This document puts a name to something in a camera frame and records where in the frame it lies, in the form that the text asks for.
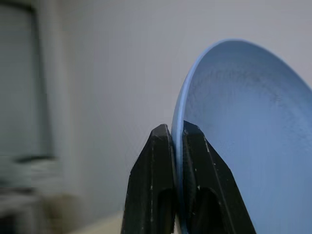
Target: white wall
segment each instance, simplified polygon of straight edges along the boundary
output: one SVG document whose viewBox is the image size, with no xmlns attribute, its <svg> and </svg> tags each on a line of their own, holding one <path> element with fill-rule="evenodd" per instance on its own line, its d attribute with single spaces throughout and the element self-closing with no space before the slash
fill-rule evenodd
<svg viewBox="0 0 312 234">
<path fill-rule="evenodd" d="M 73 144 L 75 117 L 71 114 L 68 73 L 60 29 L 60 16 L 55 0 L 38 0 L 38 13 L 43 70 L 51 118 L 53 153 L 61 161 L 64 191 L 80 195 L 76 148 Z"/>
<path fill-rule="evenodd" d="M 311 1 L 59 0 L 58 7 L 89 221 L 123 209 L 148 134 L 171 125 L 189 68 L 213 42 L 258 43 L 312 85 Z"/>
</svg>

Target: black clamp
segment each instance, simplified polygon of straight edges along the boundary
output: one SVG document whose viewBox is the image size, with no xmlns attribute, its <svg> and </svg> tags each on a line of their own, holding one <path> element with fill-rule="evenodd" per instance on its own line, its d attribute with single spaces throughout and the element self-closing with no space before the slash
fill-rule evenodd
<svg viewBox="0 0 312 234">
<path fill-rule="evenodd" d="M 231 170 L 196 126 L 184 122 L 183 193 L 189 234 L 255 234 Z M 175 161 L 166 125 L 152 130 L 131 170 L 122 234 L 173 233 Z"/>
</svg>

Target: blurred background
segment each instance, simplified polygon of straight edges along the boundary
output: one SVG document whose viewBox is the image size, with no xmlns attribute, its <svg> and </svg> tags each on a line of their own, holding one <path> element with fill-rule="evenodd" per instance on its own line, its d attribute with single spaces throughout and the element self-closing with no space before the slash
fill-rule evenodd
<svg viewBox="0 0 312 234">
<path fill-rule="evenodd" d="M 0 225 L 66 233 L 122 212 L 150 131 L 226 38 L 312 87 L 309 0 L 0 1 Z"/>
</svg>

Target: plate surface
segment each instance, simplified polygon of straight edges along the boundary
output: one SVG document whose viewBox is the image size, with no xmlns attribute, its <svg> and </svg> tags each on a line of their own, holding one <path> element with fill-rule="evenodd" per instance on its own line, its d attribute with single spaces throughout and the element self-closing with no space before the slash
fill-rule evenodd
<svg viewBox="0 0 312 234">
<path fill-rule="evenodd" d="M 243 40 L 198 57 L 173 119 L 180 191 L 183 120 L 230 167 L 258 234 L 312 233 L 312 92 L 290 67 Z"/>
</svg>

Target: light blue dish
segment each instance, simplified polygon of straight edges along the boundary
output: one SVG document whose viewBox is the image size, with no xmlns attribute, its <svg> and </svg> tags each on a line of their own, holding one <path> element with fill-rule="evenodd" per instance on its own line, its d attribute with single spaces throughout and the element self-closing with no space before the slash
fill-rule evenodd
<svg viewBox="0 0 312 234">
<path fill-rule="evenodd" d="M 312 233 L 312 92 L 288 65 L 237 39 L 198 57 L 173 118 L 181 197 L 184 120 L 230 167 L 258 234 Z"/>
</svg>

